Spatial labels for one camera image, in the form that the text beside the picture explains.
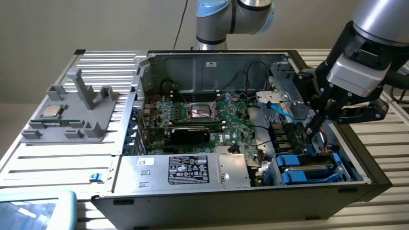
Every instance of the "black cable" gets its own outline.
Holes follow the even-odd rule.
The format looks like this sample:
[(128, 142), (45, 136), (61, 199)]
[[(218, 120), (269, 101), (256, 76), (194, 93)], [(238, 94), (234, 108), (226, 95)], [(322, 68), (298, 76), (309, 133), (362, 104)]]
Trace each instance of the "black cable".
[(248, 100), (245, 101), (246, 107), (249, 107), (249, 102), (252, 102), (253, 107), (254, 107), (254, 108), (260, 108), (260, 107), (254, 104), (254, 99), (257, 99), (256, 96), (248, 98)]
[(172, 79), (164, 79), (164, 80), (161, 80), (161, 82), (160, 82), (160, 84), (158, 84), (158, 94), (160, 94), (160, 95), (164, 95), (162, 92), (161, 92), (161, 87), (162, 87), (162, 85), (164, 85), (165, 82), (170, 82), (172, 84), (174, 83)]
[(237, 106), (237, 109), (236, 109), (236, 116), (237, 116), (238, 121), (241, 122), (241, 124), (244, 124), (245, 126), (249, 126), (249, 127), (264, 128), (264, 129), (268, 131), (268, 128), (265, 128), (265, 127), (262, 127), (262, 126), (253, 126), (253, 125), (246, 124), (246, 123), (244, 123), (244, 122), (241, 121), (241, 119), (240, 119), (240, 117), (238, 117), (238, 115), (237, 115), (237, 114), (238, 114), (238, 108), (240, 108), (240, 106), (241, 106), (241, 103), (242, 103), (242, 101), (240, 101), (238, 106)]
[(174, 39), (173, 49), (176, 48), (176, 43), (177, 43), (177, 39), (178, 39), (181, 24), (184, 23), (186, 7), (188, 7), (188, 0), (186, 0), (186, 2), (185, 2), (185, 8), (184, 8), (184, 12), (182, 12), (182, 14), (181, 14), (180, 25), (178, 25), (177, 35), (176, 35), (176, 39)]
[(257, 147), (257, 146), (264, 145), (265, 143), (269, 143), (269, 142), (270, 142), (270, 140), (268, 140), (268, 141), (262, 142), (261, 144), (250, 145), (250, 144), (249, 144), (249, 137), (250, 137), (250, 134), (249, 134), (248, 137), (245, 138), (245, 143), (248, 144), (248, 146), (252, 146), (252, 147)]
[(248, 67), (248, 70), (246, 70), (246, 89), (250, 88), (250, 82), (249, 82), (249, 71), (250, 71), (250, 67), (252, 67), (252, 65), (256, 64), (256, 63), (262, 64), (264, 67), (266, 68), (266, 74), (268, 74), (268, 75), (266, 75), (266, 81), (268, 81), (269, 68), (268, 68), (266, 64), (265, 64), (262, 61), (253, 61), (253, 62), (250, 63), (250, 65), (249, 65), (249, 67)]
[(393, 92), (394, 92), (394, 87), (392, 87), (389, 90), (389, 96), (392, 97), (392, 100), (396, 101), (398, 104), (409, 104), (409, 101), (402, 100), (406, 94), (406, 90), (402, 91), (401, 97), (398, 99), (394, 97)]

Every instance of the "blue cable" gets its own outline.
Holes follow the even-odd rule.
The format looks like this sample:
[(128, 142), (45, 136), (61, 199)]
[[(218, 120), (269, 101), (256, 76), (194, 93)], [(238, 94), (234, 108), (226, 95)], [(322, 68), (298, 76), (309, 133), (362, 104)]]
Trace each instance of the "blue cable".
[(280, 114), (282, 114), (284, 116), (289, 117), (289, 119), (292, 119), (294, 125), (297, 124), (297, 123), (296, 123), (296, 120), (294, 120), (294, 118), (293, 118), (293, 116), (292, 116), (290, 114), (285, 113), (285, 112), (284, 112), (277, 106), (274, 106), (273, 104), (270, 104), (269, 107), (270, 107), (273, 110), (276, 110)]

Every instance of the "power supply label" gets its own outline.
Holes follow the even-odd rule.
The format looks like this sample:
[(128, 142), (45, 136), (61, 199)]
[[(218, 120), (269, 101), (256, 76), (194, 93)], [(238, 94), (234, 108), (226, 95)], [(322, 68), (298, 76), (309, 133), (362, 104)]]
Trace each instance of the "power supply label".
[(206, 156), (169, 157), (169, 184), (209, 183)]

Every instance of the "white slatted surface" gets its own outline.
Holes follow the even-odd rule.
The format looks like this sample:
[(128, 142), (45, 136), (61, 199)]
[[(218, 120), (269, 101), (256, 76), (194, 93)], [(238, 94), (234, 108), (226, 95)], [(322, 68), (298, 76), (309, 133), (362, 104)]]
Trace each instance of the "white slatted surface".
[[(104, 189), (134, 69), (136, 52), (86, 52), (73, 62), (82, 70), (84, 82), (96, 91), (110, 85), (120, 92), (109, 130), (104, 140), (94, 144), (28, 146), (19, 144), (0, 173), (0, 192), (69, 189), (78, 199), (89, 199)], [(68, 92), (76, 88), (70, 79), (61, 79)], [(89, 175), (102, 174), (104, 182), (89, 183)]]
[[(306, 64), (316, 67), (325, 59), (329, 50), (300, 50)], [(97, 90), (102, 85), (112, 85), (117, 92), (124, 92), (132, 78), (132, 63), (136, 52), (89, 52), (78, 62), (84, 69), (82, 76), (86, 84), (90, 84)], [(125, 104), (125, 95), (121, 95), (120, 101), (114, 108), (109, 123), (109, 140), (114, 138), (121, 112)], [(394, 187), (382, 195), (376, 197), (370, 202), (354, 203), (344, 208), (329, 220), (300, 221), (288, 223), (273, 223), (246, 226), (228, 226), (208, 228), (209, 230), (278, 230), (278, 229), (332, 229), (332, 230), (406, 230), (409, 229), (409, 126), (404, 124), (402, 119), (389, 111), (384, 121), (352, 125), (360, 139), (368, 147), (369, 152), (376, 158), (382, 170), (385, 171)], [(36, 170), (25, 172), (20, 164), (11, 165), (16, 171), (8, 173), (4, 179), (11, 188), (9, 191), (20, 189), (21, 184), (35, 184), (41, 180), (36, 187), (31, 189), (41, 191), (53, 187), (72, 189), (77, 193), (100, 191), (104, 184), (85, 184), (84, 175), (89, 173), (104, 173), (108, 170), (105, 165), (110, 152), (112, 143), (102, 145), (94, 144), (88, 146), (64, 146), (53, 148), (50, 146), (24, 147), (13, 156), (19, 156), (17, 162), (24, 167)], [(88, 159), (85, 162), (74, 162), (74, 159)], [(61, 171), (42, 171), (40, 162), (58, 164), (66, 160), (66, 165)], [(78, 203), (78, 222), (76, 229), (114, 229), (104, 215), (96, 210), (89, 203)]]
[[(300, 50), (306, 64), (316, 67), (329, 50)], [(370, 202), (354, 203), (329, 220), (205, 228), (209, 230), (408, 230), (409, 229), (409, 126), (394, 111), (385, 120), (352, 125), (394, 187)], [(94, 206), (78, 204), (76, 229), (116, 229)]]

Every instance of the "cable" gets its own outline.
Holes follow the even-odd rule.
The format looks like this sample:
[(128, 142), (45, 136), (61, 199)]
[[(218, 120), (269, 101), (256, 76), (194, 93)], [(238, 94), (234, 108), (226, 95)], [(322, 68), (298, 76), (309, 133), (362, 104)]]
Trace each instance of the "cable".
[(181, 14), (180, 25), (178, 25), (177, 35), (176, 35), (176, 39), (174, 39), (173, 49), (176, 48), (176, 43), (177, 43), (177, 39), (178, 39), (181, 24), (184, 23), (186, 7), (188, 7), (188, 0), (186, 0), (186, 2), (185, 2), (185, 8), (184, 8), (184, 12), (182, 12), (182, 14)]
[(318, 131), (320, 131), (320, 133), (321, 133), (321, 135), (322, 135), (322, 137), (324, 137), (324, 138), (322, 138), (324, 141), (322, 141), (322, 149), (321, 149), (321, 152), (322, 152), (322, 153), (326, 153), (328, 136), (326, 136), (326, 133), (324, 132), (324, 129), (322, 129), (322, 128), (320, 128)]
[(402, 91), (401, 97), (398, 99), (394, 97), (393, 92), (394, 92), (394, 87), (392, 87), (389, 90), (389, 96), (392, 97), (392, 100), (396, 101), (398, 104), (409, 104), (409, 101), (402, 100), (406, 94), (406, 90)]
[(249, 82), (249, 71), (250, 71), (250, 67), (252, 67), (252, 65), (253, 64), (256, 64), (256, 63), (260, 63), (260, 64), (262, 64), (264, 65), (264, 67), (265, 67), (265, 69), (266, 69), (266, 81), (265, 81), (265, 83), (264, 83), (264, 88), (266, 87), (266, 83), (268, 83), (268, 76), (269, 76), (269, 68), (268, 68), (268, 66), (266, 66), (266, 64), (262, 62), (262, 61), (253, 61), (252, 63), (250, 63), (250, 65), (249, 65), (249, 67), (248, 67), (248, 70), (246, 70), (246, 72), (245, 72), (245, 75), (246, 75), (246, 88), (245, 88), (245, 92), (248, 91), (248, 89), (250, 88), (250, 82)]
[(273, 104), (269, 105), (269, 107), (276, 110), (280, 114), (282, 114), (284, 116), (289, 117), (289, 119), (292, 119), (293, 123), (296, 123), (296, 120), (293, 118), (293, 116), (290, 114), (288, 114), (286, 112), (284, 112), (277, 106), (274, 106)]
[(154, 95), (154, 96), (152, 96), (152, 97), (145, 97), (144, 99), (140, 99), (140, 100), (136, 100), (137, 102), (142, 102), (142, 101), (145, 101), (145, 100), (149, 100), (149, 99), (152, 99), (152, 98), (158, 98), (158, 94), (157, 95)]
[(248, 146), (252, 146), (252, 147), (257, 147), (257, 146), (264, 145), (265, 143), (269, 143), (269, 142), (270, 142), (270, 140), (268, 140), (268, 141), (262, 142), (261, 144), (250, 145), (250, 144), (249, 144), (249, 137), (250, 137), (250, 134), (249, 134), (248, 137), (245, 138), (245, 143), (248, 144)]
[(249, 102), (252, 102), (253, 106), (254, 106), (256, 108), (260, 108), (260, 107), (254, 104), (254, 101), (253, 101), (254, 99), (257, 99), (256, 96), (248, 98), (248, 100), (245, 101), (246, 107), (249, 107)]
[(242, 103), (242, 101), (240, 101), (238, 106), (237, 106), (237, 109), (236, 109), (236, 116), (237, 116), (238, 121), (241, 122), (241, 124), (244, 124), (245, 126), (249, 126), (249, 127), (264, 128), (264, 129), (268, 131), (268, 128), (265, 128), (265, 127), (262, 127), (262, 126), (253, 126), (253, 125), (246, 124), (246, 123), (244, 123), (244, 122), (241, 121), (241, 119), (240, 119), (240, 117), (238, 117), (238, 115), (237, 115), (237, 113), (238, 113), (238, 108), (240, 108), (241, 103)]

